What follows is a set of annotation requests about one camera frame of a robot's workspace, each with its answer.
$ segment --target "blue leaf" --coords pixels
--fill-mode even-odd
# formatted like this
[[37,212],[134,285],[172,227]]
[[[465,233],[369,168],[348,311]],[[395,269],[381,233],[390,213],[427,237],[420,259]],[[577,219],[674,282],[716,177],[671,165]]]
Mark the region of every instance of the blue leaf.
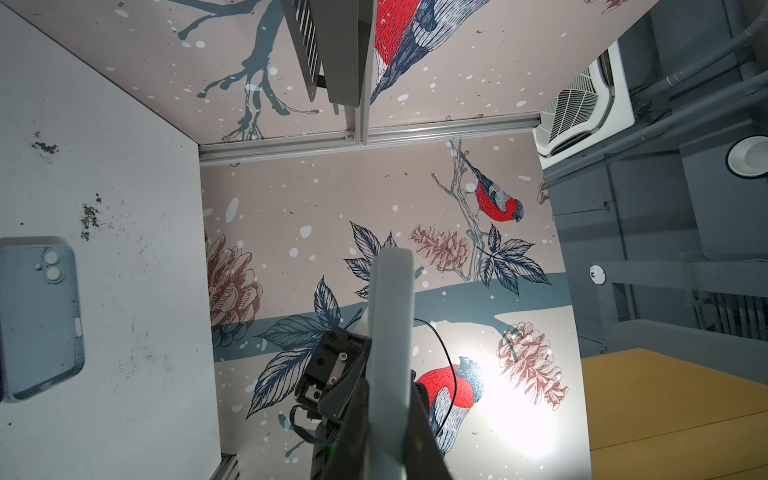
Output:
[[528,257],[511,257],[506,259],[506,263],[529,282],[551,285],[541,266]]
[[371,261],[367,258],[345,258],[344,261],[349,265],[349,269],[355,274],[357,278],[363,279],[366,282],[370,281],[371,277]]
[[382,245],[382,248],[392,248],[397,247],[397,243],[395,243],[395,239],[392,237],[392,231],[389,231],[389,237],[386,238],[386,242]]
[[322,320],[293,315],[277,320],[277,323],[259,336],[282,349],[294,349],[317,343],[327,330],[328,324]]
[[498,278],[498,281],[501,282],[502,286],[505,289],[520,295],[520,292],[518,291],[518,276],[507,262],[503,259],[495,258],[493,260],[493,266],[496,269],[496,277]]
[[502,249],[499,252],[499,254],[505,257],[511,257],[511,256],[519,257],[522,255],[525,255],[525,252],[527,252],[528,249],[531,247],[533,247],[533,243],[524,242],[523,240],[518,240],[518,239],[507,240],[506,242],[504,242],[504,245],[502,245]]
[[488,248],[491,249],[491,253],[496,253],[501,244],[502,236],[496,229],[496,226],[491,224],[491,231],[488,232]]
[[491,263],[490,257],[482,259],[480,262],[480,280],[485,288],[490,288],[491,278],[493,277],[493,263]]
[[371,230],[368,230],[365,227],[361,227],[360,225],[356,225],[353,222],[350,223],[352,224],[352,230],[355,236],[355,243],[357,243],[358,250],[360,250],[368,260],[371,260],[373,257],[379,254],[379,248],[381,248],[379,239],[376,238],[376,235],[374,235]]
[[361,290],[357,290],[355,293],[362,298],[368,298],[368,286],[365,285]]
[[320,282],[317,284],[317,290],[315,290],[315,314],[330,329],[339,325],[339,319],[341,318],[339,304],[336,303],[333,292],[326,285],[325,277],[320,279]]
[[299,382],[316,345],[284,350],[267,363],[256,383],[248,417],[286,398]]

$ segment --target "white spot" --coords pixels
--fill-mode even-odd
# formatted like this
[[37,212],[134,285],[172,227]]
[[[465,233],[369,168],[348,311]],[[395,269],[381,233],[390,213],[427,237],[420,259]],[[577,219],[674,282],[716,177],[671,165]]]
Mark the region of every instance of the white spot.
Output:
[[230,206],[227,207],[227,223],[231,222],[235,218],[235,214],[237,213],[237,206],[240,204],[240,201],[237,199],[237,197],[233,198],[230,202]]

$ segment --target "phone case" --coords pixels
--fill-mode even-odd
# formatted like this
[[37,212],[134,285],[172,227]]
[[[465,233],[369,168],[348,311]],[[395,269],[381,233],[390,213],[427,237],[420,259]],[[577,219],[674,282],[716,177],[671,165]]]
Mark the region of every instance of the phone case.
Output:
[[0,372],[2,398],[19,402],[77,375],[85,356],[74,252],[62,239],[10,240],[0,242]]

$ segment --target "pine cone illustration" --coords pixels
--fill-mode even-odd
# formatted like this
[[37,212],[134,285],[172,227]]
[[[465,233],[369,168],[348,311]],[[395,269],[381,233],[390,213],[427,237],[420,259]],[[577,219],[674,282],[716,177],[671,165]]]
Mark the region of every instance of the pine cone illustration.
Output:
[[568,387],[560,384],[563,372],[552,365],[554,357],[549,347],[544,333],[534,330],[532,323],[518,323],[504,333],[496,356],[501,360],[502,375],[509,375],[515,388],[525,388],[531,403],[538,405],[546,400],[557,410]]
[[447,232],[418,225],[409,237],[418,244],[416,253],[438,270],[460,270],[469,258],[469,242],[453,230]]
[[253,316],[261,305],[261,285],[253,270],[248,268],[250,253],[240,247],[225,248],[227,238],[221,235],[207,251],[208,300],[210,326],[214,346],[232,343],[239,331],[243,334],[253,323]]

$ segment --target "air conditioner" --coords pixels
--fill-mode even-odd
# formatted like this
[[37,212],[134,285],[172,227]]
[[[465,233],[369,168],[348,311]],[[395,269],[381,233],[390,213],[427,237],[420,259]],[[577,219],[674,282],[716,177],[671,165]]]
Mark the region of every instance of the air conditioner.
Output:
[[534,129],[541,168],[626,130],[634,121],[615,42],[542,111],[541,124]]

